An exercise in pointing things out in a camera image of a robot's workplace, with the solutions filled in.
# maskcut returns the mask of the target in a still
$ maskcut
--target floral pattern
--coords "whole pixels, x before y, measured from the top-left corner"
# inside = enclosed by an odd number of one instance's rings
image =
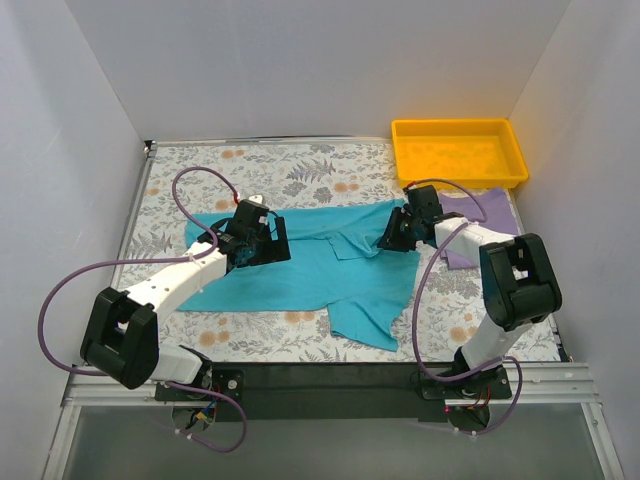
[[[218,170],[241,197],[262,194],[270,208],[362,205],[402,198],[392,147],[384,142],[255,143],[242,146],[162,146],[153,160],[127,256],[161,258],[184,253],[186,220],[171,198],[178,171],[202,165]],[[230,191],[203,172],[186,175],[178,195],[194,213],[233,211]],[[434,250],[419,247],[416,285]],[[138,283],[160,265],[128,266],[119,287]],[[331,335],[326,309],[317,312],[175,312],[160,325],[161,341],[195,348],[215,361],[409,362],[413,298],[394,322],[397,352]],[[449,361],[484,316],[477,269],[449,271],[438,260],[419,308],[418,336],[425,361]],[[511,353],[525,361],[559,360],[549,321],[535,326]]]

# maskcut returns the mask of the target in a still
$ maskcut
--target white wall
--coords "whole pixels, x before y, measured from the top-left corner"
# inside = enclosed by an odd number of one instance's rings
[[[67,0],[143,138],[508,116],[568,0]]]
[[[640,4],[574,0],[511,116],[531,179],[517,195],[564,295],[627,478],[640,478]]]
[[[113,258],[142,147],[63,0],[0,0],[0,477],[39,478],[67,375],[44,359],[36,317],[63,275]],[[47,336],[76,360],[89,274],[54,301]]]

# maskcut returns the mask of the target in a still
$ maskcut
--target yellow plastic bin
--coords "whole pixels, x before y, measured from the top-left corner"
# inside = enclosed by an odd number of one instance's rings
[[[529,178],[505,118],[394,120],[391,133],[403,187],[439,177],[468,188],[513,188]],[[438,184],[438,188],[453,187]]]

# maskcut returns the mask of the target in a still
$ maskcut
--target purple cloth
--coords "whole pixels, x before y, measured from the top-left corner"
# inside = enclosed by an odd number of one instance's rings
[[[477,205],[469,197],[452,198],[439,194],[440,204],[444,213],[458,212],[469,220],[479,220],[482,214]],[[515,215],[511,211],[509,198],[502,188],[494,188],[487,193],[476,195],[478,201],[487,210],[489,220],[482,226],[500,233],[518,235],[518,224]],[[449,263],[449,269],[458,270],[460,268],[473,268],[475,265],[464,257],[444,251],[440,258],[444,258]]]

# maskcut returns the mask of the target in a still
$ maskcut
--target teal cloth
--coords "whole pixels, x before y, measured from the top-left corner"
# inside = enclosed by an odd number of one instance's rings
[[[333,334],[396,351],[391,324],[407,306],[417,252],[380,250],[393,200],[357,207],[282,210],[291,260],[238,268],[192,296],[180,310],[258,312],[328,307]],[[196,214],[205,225],[229,214]],[[202,229],[186,228],[187,245]]]

